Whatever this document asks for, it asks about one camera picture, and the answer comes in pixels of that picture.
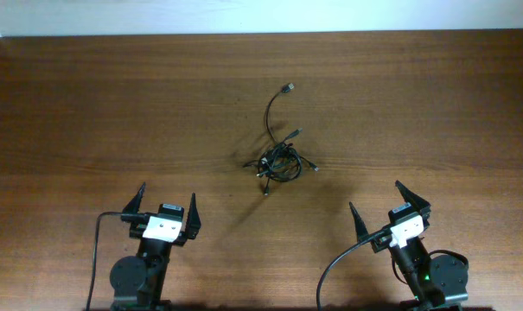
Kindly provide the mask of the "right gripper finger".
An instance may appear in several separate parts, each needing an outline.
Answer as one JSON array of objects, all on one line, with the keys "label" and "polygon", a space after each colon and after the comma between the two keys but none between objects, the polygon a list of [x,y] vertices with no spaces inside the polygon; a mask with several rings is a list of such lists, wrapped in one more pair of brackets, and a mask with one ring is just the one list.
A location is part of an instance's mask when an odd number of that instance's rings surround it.
[{"label": "right gripper finger", "polygon": [[354,228],[357,241],[363,242],[369,236],[366,224],[352,202],[349,202],[349,208],[354,218]]},{"label": "right gripper finger", "polygon": [[403,197],[405,203],[410,203],[411,206],[422,216],[428,216],[431,212],[431,204],[419,195],[413,193],[400,181],[395,181],[395,187],[398,189],[400,195]]}]

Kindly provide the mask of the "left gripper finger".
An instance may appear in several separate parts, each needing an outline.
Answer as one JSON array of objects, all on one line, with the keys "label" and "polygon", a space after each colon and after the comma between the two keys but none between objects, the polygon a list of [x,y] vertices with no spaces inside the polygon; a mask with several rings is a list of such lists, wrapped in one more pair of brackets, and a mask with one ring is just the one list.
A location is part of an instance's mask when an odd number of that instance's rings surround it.
[{"label": "left gripper finger", "polygon": [[137,193],[134,195],[134,197],[124,207],[122,213],[125,213],[125,214],[138,213],[139,208],[141,206],[142,198],[144,196],[145,188],[146,188],[146,183],[143,182],[142,185],[140,186],[140,188],[137,190]]},{"label": "left gripper finger", "polygon": [[198,213],[196,196],[195,193],[192,193],[190,206],[188,209],[187,223],[185,227],[187,239],[196,239],[199,231],[201,229],[201,218]]}]

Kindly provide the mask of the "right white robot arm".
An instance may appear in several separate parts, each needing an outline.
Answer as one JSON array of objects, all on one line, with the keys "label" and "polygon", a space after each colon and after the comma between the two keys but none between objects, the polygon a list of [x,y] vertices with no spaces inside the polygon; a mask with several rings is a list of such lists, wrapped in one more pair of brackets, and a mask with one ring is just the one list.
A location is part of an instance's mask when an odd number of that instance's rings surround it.
[{"label": "right white robot arm", "polygon": [[454,251],[427,251],[420,235],[430,226],[431,204],[400,181],[395,187],[404,204],[388,212],[389,224],[370,233],[354,206],[357,240],[373,252],[389,251],[396,276],[402,276],[414,299],[408,310],[461,310],[469,298],[469,260]]}]

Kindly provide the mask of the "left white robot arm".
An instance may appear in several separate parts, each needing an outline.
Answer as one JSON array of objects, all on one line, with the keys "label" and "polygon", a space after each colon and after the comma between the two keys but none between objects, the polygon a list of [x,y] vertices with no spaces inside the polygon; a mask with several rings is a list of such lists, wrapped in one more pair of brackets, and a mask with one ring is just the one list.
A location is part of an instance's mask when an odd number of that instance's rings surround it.
[{"label": "left white robot arm", "polygon": [[134,256],[123,257],[112,267],[111,310],[170,310],[171,302],[162,299],[170,252],[196,239],[201,229],[194,194],[189,209],[163,203],[156,213],[141,213],[144,191],[141,186],[122,211],[121,220],[130,225],[129,236],[139,246]]}]

